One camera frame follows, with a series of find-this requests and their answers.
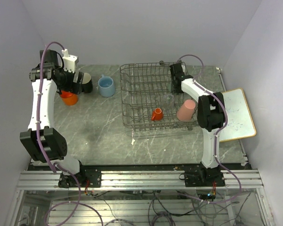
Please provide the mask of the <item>large orange mug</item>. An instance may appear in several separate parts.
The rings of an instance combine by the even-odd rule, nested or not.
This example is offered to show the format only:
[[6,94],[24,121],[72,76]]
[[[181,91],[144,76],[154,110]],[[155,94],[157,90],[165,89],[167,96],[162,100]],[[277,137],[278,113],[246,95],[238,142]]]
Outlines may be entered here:
[[78,102],[77,95],[71,92],[61,91],[60,97],[67,106],[73,106]]

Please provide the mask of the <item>black mug white inside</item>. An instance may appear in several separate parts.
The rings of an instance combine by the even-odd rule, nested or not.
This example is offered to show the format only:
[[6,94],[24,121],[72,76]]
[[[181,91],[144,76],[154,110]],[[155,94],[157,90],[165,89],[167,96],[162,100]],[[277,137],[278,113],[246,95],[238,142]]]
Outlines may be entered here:
[[93,91],[92,77],[89,73],[83,74],[82,81],[82,92],[85,94],[91,93]]

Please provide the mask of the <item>light blue mug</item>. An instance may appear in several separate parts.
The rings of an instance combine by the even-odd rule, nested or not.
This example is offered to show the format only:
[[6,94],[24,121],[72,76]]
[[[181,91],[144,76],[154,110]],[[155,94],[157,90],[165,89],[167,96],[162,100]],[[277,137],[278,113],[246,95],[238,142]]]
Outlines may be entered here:
[[99,92],[103,97],[111,97],[115,94],[116,87],[111,77],[101,75],[98,80]]

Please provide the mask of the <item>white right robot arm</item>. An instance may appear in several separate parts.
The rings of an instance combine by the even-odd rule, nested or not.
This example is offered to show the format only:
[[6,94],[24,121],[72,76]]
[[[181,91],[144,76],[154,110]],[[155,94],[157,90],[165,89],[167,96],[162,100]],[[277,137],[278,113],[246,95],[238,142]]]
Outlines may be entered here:
[[225,110],[224,96],[221,92],[212,92],[188,74],[183,65],[170,65],[171,90],[176,93],[186,93],[197,102],[197,121],[203,131],[203,156],[201,164],[212,169],[219,166],[220,132],[228,122]]

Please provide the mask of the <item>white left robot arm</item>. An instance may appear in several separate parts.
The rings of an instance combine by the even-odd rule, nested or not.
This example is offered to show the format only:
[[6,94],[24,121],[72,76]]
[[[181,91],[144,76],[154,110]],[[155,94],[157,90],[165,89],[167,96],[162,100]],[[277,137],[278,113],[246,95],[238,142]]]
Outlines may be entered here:
[[33,161],[48,164],[52,171],[60,167],[70,174],[70,181],[82,187],[87,180],[80,171],[80,162],[67,153],[65,138],[54,128],[54,99],[56,93],[80,94],[83,73],[76,72],[78,57],[67,49],[59,54],[54,50],[40,51],[41,63],[31,70],[33,108],[27,131],[20,133],[20,141]]

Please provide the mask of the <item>clear glass cup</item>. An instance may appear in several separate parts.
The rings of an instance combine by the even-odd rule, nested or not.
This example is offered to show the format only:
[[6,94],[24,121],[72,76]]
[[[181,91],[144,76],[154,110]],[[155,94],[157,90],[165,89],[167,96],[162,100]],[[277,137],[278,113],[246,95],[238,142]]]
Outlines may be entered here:
[[160,106],[163,110],[172,110],[175,105],[175,97],[173,94],[164,94],[160,99]]

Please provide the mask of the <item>pink plastic tumbler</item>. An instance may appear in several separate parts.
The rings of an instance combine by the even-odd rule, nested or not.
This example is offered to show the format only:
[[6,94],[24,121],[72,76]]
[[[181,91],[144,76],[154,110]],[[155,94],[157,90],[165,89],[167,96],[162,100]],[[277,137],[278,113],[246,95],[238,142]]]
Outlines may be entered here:
[[186,100],[177,111],[177,118],[180,121],[190,121],[195,112],[196,103],[192,99]]

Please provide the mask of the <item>small orange cup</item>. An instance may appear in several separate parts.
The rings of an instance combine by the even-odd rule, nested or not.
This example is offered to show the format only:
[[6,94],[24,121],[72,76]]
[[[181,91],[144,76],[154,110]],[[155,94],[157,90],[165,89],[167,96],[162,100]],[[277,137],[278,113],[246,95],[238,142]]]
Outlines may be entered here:
[[164,115],[163,115],[162,109],[161,108],[155,108],[155,110],[152,113],[151,120],[152,121],[160,121],[160,120],[163,119],[163,117],[164,117]]

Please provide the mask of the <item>yellow framed whiteboard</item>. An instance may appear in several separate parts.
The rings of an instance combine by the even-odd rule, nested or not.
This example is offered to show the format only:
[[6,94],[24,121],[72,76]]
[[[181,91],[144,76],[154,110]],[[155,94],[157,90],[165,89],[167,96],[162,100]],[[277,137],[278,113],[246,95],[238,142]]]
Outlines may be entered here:
[[257,131],[243,89],[223,92],[223,97],[228,123],[220,132],[220,142],[255,136]]

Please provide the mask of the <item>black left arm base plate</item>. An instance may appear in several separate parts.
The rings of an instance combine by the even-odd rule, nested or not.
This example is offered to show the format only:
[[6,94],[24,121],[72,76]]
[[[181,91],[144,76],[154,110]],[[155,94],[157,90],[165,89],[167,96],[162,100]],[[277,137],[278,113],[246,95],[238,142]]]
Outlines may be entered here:
[[[98,188],[101,186],[101,171],[97,169],[85,169],[84,171],[75,174],[80,187]],[[76,180],[71,175],[60,174],[58,180],[59,188],[75,188],[78,187]]]

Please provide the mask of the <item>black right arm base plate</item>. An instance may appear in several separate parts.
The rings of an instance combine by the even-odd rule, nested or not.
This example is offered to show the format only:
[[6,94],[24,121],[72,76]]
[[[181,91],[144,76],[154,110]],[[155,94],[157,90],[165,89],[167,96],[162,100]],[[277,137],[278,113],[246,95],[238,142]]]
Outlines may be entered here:
[[223,174],[207,176],[199,171],[185,171],[179,175],[179,179],[184,182],[186,187],[212,187],[225,186]]

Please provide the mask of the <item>aluminium mounting rail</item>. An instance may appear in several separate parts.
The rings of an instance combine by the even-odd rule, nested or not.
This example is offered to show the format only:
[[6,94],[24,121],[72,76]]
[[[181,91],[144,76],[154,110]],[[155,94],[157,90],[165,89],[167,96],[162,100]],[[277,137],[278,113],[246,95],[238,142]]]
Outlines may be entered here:
[[[217,183],[221,189],[256,189],[263,188],[263,182],[258,170],[235,170],[233,174],[222,171],[223,183]],[[59,173],[49,171],[24,171],[21,173],[16,189],[54,191],[58,187]],[[211,189],[212,183],[200,185],[192,182],[188,187],[183,179],[183,171],[102,171],[100,178],[90,182],[89,190],[181,190],[181,189]]]

